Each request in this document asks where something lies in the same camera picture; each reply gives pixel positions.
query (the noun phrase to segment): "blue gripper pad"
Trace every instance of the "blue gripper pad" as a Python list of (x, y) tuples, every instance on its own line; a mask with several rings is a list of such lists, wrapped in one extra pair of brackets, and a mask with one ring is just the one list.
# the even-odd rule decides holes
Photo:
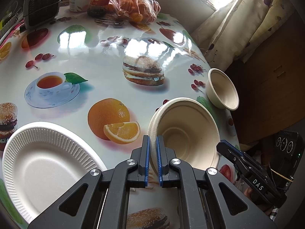
[(236, 149), (233, 145), (231, 145), (228, 141), (226, 141), (225, 139), (222, 139), (220, 142), (225, 143), (227, 146), (229, 146), (229, 148), (234, 151), (235, 153), (237, 153), (240, 156), (243, 156), (244, 153), (238, 149)]
[(150, 138), (147, 139), (146, 158), (145, 158), (145, 186), (148, 186), (148, 173), (149, 173), (149, 153), (150, 153)]
[(160, 153), (160, 145), (159, 145), (158, 137), (156, 137), (156, 147), (157, 147), (157, 165), (158, 165), (159, 183), (160, 183), (160, 186), (162, 187), (162, 184), (163, 184), (162, 161), (161, 161), (161, 153)]

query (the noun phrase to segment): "black gripper frame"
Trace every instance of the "black gripper frame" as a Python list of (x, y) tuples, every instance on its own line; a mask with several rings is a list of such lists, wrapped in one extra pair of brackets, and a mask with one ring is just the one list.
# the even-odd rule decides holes
[(245, 181), (254, 192), (251, 198), (257, 205), (266, 203), (280, 208), (287, 199), (284, 192), (274, 185), (265, 168), (245, 152), (237, 150), (226, 140), (221, 140), (217, 151), (234, 164), (238, 171), (238, 177)]
[(156, 145), (160, 186), (178, 191), (180, 229), (277, 229), (219, 171), (199, 170), (176, 159), (174, 150), (164, 146), (162, 136), (157, 137)]
[(126, 228), (130, 188), (145, 188), (148, 183), (149, 146), (149, 136), (144, 135), (142, 147), (134, 149), (129, 160), (114, 169), (89, 171), (28, 229)]

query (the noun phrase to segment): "cabinet handle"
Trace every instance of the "cabinet handle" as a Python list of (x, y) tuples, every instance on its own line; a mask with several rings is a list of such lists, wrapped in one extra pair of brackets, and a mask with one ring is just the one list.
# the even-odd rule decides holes
[(279, 78), (282, 74), (286, 73), (285, 71), (283, 71), (281, 74), (277, 75), (276, 78)]
[(281, 67), (282, 67), (282, 65), (276, 67), (273, 71), (276, 72), (276, 71), (277, 71), (279, 68), (281, 68)]

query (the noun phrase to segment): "curtain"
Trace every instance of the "curtain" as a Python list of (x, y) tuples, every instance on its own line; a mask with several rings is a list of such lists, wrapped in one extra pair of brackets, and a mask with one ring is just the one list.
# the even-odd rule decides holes
[(245, 62), (293, 11), (289, 0), (233, 0), (191, 36), (211, 68), (225, 71), (237, 58)]

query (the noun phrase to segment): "white foam plate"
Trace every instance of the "white foam plate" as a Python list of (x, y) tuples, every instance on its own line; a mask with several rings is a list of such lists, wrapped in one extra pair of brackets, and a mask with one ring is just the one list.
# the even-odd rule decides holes
[(30, 223), (89, 170), (106, 166), (71, 131), (48, 122), (19, 128), (8, 140), (2, 171), (7, 192)]

